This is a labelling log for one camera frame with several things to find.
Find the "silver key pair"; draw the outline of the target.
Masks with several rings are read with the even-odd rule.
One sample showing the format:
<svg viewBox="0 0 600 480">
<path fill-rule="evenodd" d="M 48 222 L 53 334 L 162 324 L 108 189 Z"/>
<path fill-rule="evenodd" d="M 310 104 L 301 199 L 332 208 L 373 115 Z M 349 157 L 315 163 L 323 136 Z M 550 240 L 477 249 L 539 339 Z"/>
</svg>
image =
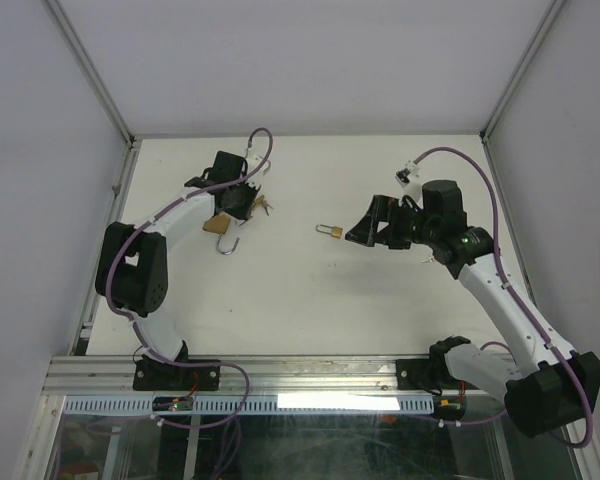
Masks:
<svg viewBox="0 0 600 480">
<path fill-rule="evenodd" d="M 267 201 L 267 199 L 264 195 L 259 196 L 255 200 L 255 206 L 258 208 L 261 208 L 267 216 L 270 215 L 270 210 L 272 209 L 272 206 L 269 204 L 269 202 Z"/>
</svg>

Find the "large brass padlock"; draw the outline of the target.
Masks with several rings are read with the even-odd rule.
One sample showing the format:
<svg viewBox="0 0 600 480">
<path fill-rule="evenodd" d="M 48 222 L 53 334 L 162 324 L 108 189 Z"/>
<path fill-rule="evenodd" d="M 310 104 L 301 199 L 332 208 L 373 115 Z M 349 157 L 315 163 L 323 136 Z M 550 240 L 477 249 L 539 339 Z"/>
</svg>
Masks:
<svg viewBox="0 0 600 480">
<path fill-rule="evenodd" d="M 202 227 L 206 233 L 217 236 L 215 244 L 216 252 L 224 256 L 233 254 L 240 243 L 240 238 L 236 237 L 229 247 L 225 247 L 223 245 L 223 239 L 228 234 L 232 225 L 233 219 L 230 216 L 226 214 L 216 214 L 210 219 L 206 220 Z"/>
</svg>

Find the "small brass padlock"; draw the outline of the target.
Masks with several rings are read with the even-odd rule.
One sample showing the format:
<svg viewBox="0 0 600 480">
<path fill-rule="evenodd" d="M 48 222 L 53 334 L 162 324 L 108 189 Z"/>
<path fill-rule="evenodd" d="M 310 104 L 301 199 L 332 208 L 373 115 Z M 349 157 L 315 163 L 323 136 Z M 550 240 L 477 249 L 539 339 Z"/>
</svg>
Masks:
<svg viewBox="0 0 600 480">
<path fill-rule="evenodd" d="M 331 226 L 325 224 L 318 224 L 315 230 L 320 234 L 329 235 L 332 238 L 340 239 L 343 234 L 343 229 L 339 226 Z"/>
</svg>

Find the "long-shackle brass padlock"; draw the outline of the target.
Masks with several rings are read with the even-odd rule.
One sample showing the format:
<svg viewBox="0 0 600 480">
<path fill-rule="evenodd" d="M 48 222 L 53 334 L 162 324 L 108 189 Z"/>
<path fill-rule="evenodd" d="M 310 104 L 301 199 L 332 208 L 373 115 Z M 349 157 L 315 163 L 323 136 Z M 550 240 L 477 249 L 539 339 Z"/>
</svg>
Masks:
<svg viewBox="0 0 600 480">
<path fill-rule="evenodd" d="M 264 195 L 258 195 L 258 196 L 256 196 L 254 198 L 254 200 L 251 202 L 251 204 L 249 205 L 249 207 L 247 208 L 244 217 L 242 219 L 239 219 L 237 221 L 237 224 L 238 225 L 244 225 L 249 220 L 251 220 L 252 217 L 253 217 L 253 212 L 257 208 L 262 207 L 265 204 L 265 200 L 266 200 L 266 197 Z"/>
</svg>

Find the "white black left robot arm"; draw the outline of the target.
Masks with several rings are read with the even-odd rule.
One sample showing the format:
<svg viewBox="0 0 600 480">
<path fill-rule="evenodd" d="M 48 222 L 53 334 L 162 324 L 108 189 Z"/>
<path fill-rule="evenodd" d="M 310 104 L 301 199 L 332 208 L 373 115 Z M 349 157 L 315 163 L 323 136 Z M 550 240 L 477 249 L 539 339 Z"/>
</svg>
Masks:
<svg viewBox="0 0 600 480">
<path fill-rule="evenodd" d="M 155 213 L 136 223 L 107 226 L 95 289 L 114 314 L 128 320 L 143 349 L 136 388 L 200 388 L 205 375 L 217 371 L 213 362 L 197 367 L 190 361 L 186 341 L 163 305 L 169 288 L 168 254 L 217 216 L 247 220 L 269 168 L 269 159 L 253 152 L 240 156 L 219 151 L 211 166 Z"/>
</svg>

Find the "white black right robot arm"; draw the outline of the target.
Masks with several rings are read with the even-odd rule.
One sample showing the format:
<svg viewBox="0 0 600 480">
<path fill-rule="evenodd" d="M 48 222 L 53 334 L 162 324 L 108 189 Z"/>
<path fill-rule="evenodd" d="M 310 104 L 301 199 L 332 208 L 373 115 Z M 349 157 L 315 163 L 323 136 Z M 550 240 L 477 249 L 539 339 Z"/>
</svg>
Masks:
<svg viewBox="0 0 600 480">
<path fill-rule="evenodd" d="M 592 432 L 600 389 L 600 360 L 578 353 L 537 308 L 517 293 L 492 236 L 468 224 L 456 182 L 424 184 L 422 199 L 376 195 L 362 219 L 345 235 L 365 247 L 431 249 L 434 259 L 477 300 L 506 342 L 512 361 L 452 336 L 429 349 L 425 389 L 465 381 L 501 402 L 517 429 L 529 438 L 577 420 Z"/>
</svg>

